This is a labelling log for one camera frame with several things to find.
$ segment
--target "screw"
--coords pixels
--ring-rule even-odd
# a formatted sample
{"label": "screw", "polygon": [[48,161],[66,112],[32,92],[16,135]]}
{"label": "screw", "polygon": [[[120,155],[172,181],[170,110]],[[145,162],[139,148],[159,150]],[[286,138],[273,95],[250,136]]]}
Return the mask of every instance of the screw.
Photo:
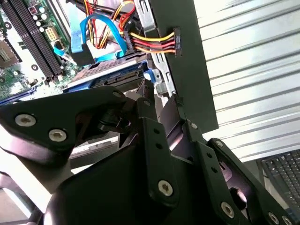
{"label": "screw", "polygon": [[283,221],[285,222],[286,225],[293,225],[293,224],[291,223],[291,221],[288,219],[288,217],[282,216],[282,219],[283,219]]}
{"label": "screw", "polygon": [[232,207],[226,203],[226,202],[222,202],[221,203],[221,208],[223,210],[223,212],[231,219],[234,218],[234,211],[232,209]]}
{"label": "screw", "polygon": [[113,94],[115,97],[118,97],[118,98],[120,98],[120,97],[121,97],[121,94],[120,94],[120,93],[118,93],[118,92],[116,92],[116,91],[114,91],[112,94]]}
{"label": "screw", "polygon": [[53,129],[49,132],[49,138],[54,142],[63,142],[67,138],[66,132],[60,129]]}
{"label": "screw", "polygon": [[161,180],[158,183],[158,189],[165,196],[171,196],[173,194],[173,187],[171,186],[171,184],[168,181]]}
{"label": "screw", "polygon": [[217,145],[218,145],[219,147],[223,147],[223,144],[222,144],[222,142],[220,142],[220,141],[216,141],[216,143],[217,143]]}
{"label": "screw", "polygon": [[196,125],[196,124],[194,124],[194,123],[191,123],[191,126],[192,126],[192,128],[194,128],[195,130],[197,130],[197,129],[198,129],[197,125]]}
{"label": "screw", "polygon": [[150,106],[150,105],[151,105],[151,103],[148,102],[148,101],[144,101],[144,103],[145,103],[147,106]]}
{"label": "screw", "polygon": [[36,118],[31,115],[21,114],[16,116],[15,123],[21,127],[31,127],[37,122]]}
{"label": "screw", "polygon": [[269,212],[269,217],[273,221],[273,223],[279,225],[279,220],[277,219],[277,217],[273,213]]}

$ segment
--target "black metal plate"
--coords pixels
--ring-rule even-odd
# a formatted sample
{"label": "black metal plate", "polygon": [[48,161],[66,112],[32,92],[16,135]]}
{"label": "black metal plate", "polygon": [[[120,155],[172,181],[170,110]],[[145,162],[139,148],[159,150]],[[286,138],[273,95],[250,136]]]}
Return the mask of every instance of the black metal plate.
{"label": "black metal plate", "polygon": [[[180,27],[182,56],[166,54],[188,120],[206,133],[218,128],[197,16],[193,0],[150,0],[160,37]],[[156,31],[146,33],[157,37]]]}

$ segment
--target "green circuit board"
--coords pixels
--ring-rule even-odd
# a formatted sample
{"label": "green circuit board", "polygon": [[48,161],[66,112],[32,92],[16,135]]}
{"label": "green circuit board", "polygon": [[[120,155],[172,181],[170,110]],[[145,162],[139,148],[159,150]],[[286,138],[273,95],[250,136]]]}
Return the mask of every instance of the green circuit board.
{"label": "green circuit board", "polygon": [[[46,0],[23,0],[24,4],[28,9],[32,6],[36,7],[44,7],[46,9],[45,14],[47,15],[47,19],[43,20],[43,27],[46,28],[54,28],[59,36],[59,41],[63,46],[63,50],[68,53],[70,43],[68,42],[67,37],[65,37],[64,32],[61,27],[58,25],[58,21],[56,20],[54,14],[50,10],[50,7],[47,4]],[[0,69],[0,103],[4,99],[11,98],[15,95],[22,94],[26,91],[31,90],[34,86],[32,86],[33,82],[35,85],[39,87],[43,86],[42,89],[44,94],[42,97],[60,94],[62,93],[62,89],[72,80],[72,78],[82,70],[82,67],[78,67],[77,65],[63,60],[59,56],[56,56],[57,61],[61,64],[61,68],[63,70],[62,75],[59,77],[59,80],[53,79],[49,80],[46,78],[41,70],[32,71],[30,68],[26,68],[26,65],[32,64],[29,58],[29,51],[25,44],[22,42],[22,39],[17,34],[13,32],[14,27],[12,29],[7,30],[5,23],[10,23],[9,18],[4,13],[4,11],[0,8],[0,32],[3,34],[5,40],[10,42],[13,45],[13,50],[16,55],[19,55],[19,61],[14,63],[11,66],[2,67]],[[50,48],[53,48],[53,41],[50,40],[46,32],[42,32],[45,40],[47,41]]]}

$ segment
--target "capacitor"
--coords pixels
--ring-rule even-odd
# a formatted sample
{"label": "capacitor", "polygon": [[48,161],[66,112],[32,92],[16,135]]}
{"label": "capacitor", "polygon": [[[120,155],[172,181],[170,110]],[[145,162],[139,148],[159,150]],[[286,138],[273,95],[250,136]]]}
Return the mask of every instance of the capacitor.
{"label": "capacitor", "polygon": [[41,6],[40,8],[38,8],[40,13],[45,13],[46,12],[46,8],[44,6]]}
{"label": "capacitor", "polygon": [[45,27],[40,27],[40,28],[39,28],[39,31],[40,31],[41,33],[43,33],[43,32],[45,31]]}
{"label": "capacitor", "polygon": [[38,20],[38,16],[37,15],[33,15],[32,18],[33,18],[33,20]]}
{"label": "capacitor", "polygon": [[41,18],[42,18],[42,20],[48,19],[48,14],[43,13],[43,14],[41,15]]}
{"label": "capacitor", "polygon": [[43,22],[41,22],[41,21],[36,21],[36,25],[37,25],[38,27],[40,27],[40,26],[43,25]]}
{"label": "capacitor", "polygon": [[62,75],[58,75],[58,76],[57,76],[57,79],[58,79],[59,81],[62,81],[64,78],[63,78]]}

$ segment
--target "hole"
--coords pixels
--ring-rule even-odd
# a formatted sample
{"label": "hole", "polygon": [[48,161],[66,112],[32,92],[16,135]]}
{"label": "hole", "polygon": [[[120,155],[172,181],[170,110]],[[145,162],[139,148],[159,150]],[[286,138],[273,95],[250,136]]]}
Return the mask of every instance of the hole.
{"label": "hole", "polygon": [[191,162],[194,162],[194,159],[193,159],[193,157],[191,157],[191,156],[188,157],[187,160],[189,160],[189,161],[191,161]]}
{"label": "hole", "polygon": [[228,213],[231,213],[231,209],[228,206],[226,206],[225,209]]}
{"label": "hole", "polygon": [[212,167],[211,170],[214,172],[214,173],[217,173],[217,169],[215,167]]}
{"label": "hole", "polygon": [[53,137],[55,137],[55,138],[61,138],[62,134],[61,133],[54,133]]}
{"label": "hole", "polygon": [[163,184],[163,190],[169,191],[169,187],[166,184]]}
{"label": "hole", "polygon": [[31,120],[28,119],[28,118],[22,118],[22,119],[21,119],[21,122],[22,122],[22,123],[30,123]]}
{"label": "hole", "polygon": [[157,129],[154,129],[153,131],[154,131],[155,134],[159,134],[160,133],[160,131],[157,130]]}
{"label": "hole", "polygon": [[162,146],[161,144],[158,144],[158,143],[156,143],[155,146],[156,146],[158,149],[162,149],[162,148],[163,148],[163,146]]}

